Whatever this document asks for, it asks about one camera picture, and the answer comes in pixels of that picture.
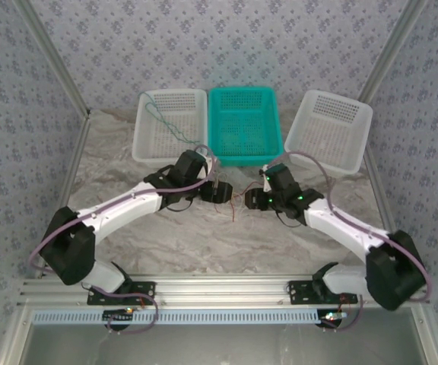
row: red wire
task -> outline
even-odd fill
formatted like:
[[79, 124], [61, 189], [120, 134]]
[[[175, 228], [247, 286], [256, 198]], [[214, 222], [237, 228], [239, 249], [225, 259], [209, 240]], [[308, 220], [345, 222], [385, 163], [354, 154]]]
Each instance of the red wire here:
[[344, 294], [341, 294], [340, 299], [341, 299], [341, 304], [339, 304], [338, 313], [341, 312], [341, 306], [343, 304], [347, 304], [348, 305], [347, 315], [349, 316], [351, 314], [351, 303], [349, 303], [349, 299]]
[[231, 208], [233, 209], [233, 222], [234, 222], [234, 205], [233, 205], [233, 199], [229, 200], [229, 203], [231, 204]]
[[259, 182], [259, 181], [253, 181], [253, 182], [251, 182], [251, 183], [246, 187], [246, 189], [243, 190], [243, 192], [240, 193], [240, 195], [242, 195], [242, 194], [244, 194], [245, 192], [247, 192], [248, 189], [251, 187], [252, 184], [259, 184], [259, 185], [262, 185], [262, 183]]

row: mounting plate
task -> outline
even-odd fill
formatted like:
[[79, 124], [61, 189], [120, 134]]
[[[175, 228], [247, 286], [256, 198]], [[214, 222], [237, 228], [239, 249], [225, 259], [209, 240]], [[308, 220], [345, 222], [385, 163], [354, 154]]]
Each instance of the mounting plate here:
[[333, 294], [320, 296], [313, 288], [312, 280], [289, 281], [288, 294], [290, 303], [295, 304], [356, 304], [356, 294]]
[[[133, 281], [127, 293], [120, 294], [130, 294], [130, 293], [141, 293], [147, 294], [150, 297], [155, 297], [155, 288], [157, 283], [154, 281]], [[145, 306], [152, 306], [153, 303], [145, 298], [140, 299], [136, 297], [130, 298], [110, 298], [95, 291], [93, 288], [89, 290], [89, 295], [87, 296], [88, 306], [137, 306], [143, 303]]]

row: green wire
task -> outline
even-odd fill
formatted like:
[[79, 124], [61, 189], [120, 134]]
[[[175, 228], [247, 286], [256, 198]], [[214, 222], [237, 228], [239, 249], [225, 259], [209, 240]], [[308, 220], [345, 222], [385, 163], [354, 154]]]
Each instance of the green wire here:
[[[177, 127], [176, 125], [174, 125], [173, 123], [168, 123], [165, 118], [163, 117], [163, 114], [161, 113], [161, 111], [158, 109], [157, 104], [154, 102], [153, 98], [150, 96], [150, 94], [142, 91], [141, 93], [138, 94], [138, 99], [139, 97], [144, 94], [146, 95], [151, 101], [149, 101], [148, 103], [146, 103], [144, 105], [144, 108], [146, 109], [147, 112], [149, 112], [151, 114], [151, 116], [153, 116], [158, 122], [162, 122], [167, 128], [168, 130], [172, 133], [173, 137], [175, 137], [177, 140], [181, 141], [181, 142], [185, 142], [188, 144], [199, 144], [200, 141], [191, 141], [189, 140]], [[155, 116], [155, 114], [153, 112], [151, 112], [151, 110], [148, 109], [148, 106], [152, 105], [154, 106], [154, 108], [156, 109], [157, 113], [160, 115], [160, 118], [158, 118], [157, 116]]]

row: blue floral wallpaper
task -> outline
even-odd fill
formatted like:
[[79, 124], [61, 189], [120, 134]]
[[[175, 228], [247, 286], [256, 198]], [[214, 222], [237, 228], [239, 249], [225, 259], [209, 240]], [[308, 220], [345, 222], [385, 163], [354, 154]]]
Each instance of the blue floral wallpaper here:
[[370, 146], [398, 227], [416, 239], [438, 313], [438, 0], [424, 9], [372, 103]]
[[0, 339], [80, 125], [11, 0], [0, 0]]
[[406, 0], [32, 0], [91, 108], [140, 91], [267, 85], [357, 98]]

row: white plastic basket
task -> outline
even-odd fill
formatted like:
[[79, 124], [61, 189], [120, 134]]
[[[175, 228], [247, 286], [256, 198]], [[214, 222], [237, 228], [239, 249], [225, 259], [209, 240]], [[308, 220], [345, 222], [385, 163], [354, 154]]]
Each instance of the white plastic basket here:
[[[153, 117], [145, 106], [151, 102], [157, 105], [164, 120], [170, 124], [184, 141], [180, 141], [169, 127]], [[148, 109], [160, 118], [156, 109], [149, 104]], [[132, 156], [138, 162], [150, 167], [163, 167], [175, 163], [183, 151], [193, 149], [195, 144], [185, 141], [208, 141], [207, 94], [199, 89], [166, 89], [143, 93], [138, 103]]]
[[[305, 93], [285, 141], [286, 151], [316, 158], [333, 176], [359, 171], [373, 110], [359, 101], [324, 91]], [[296, 165], [312, 168], [306, 157], [292, 155]]]

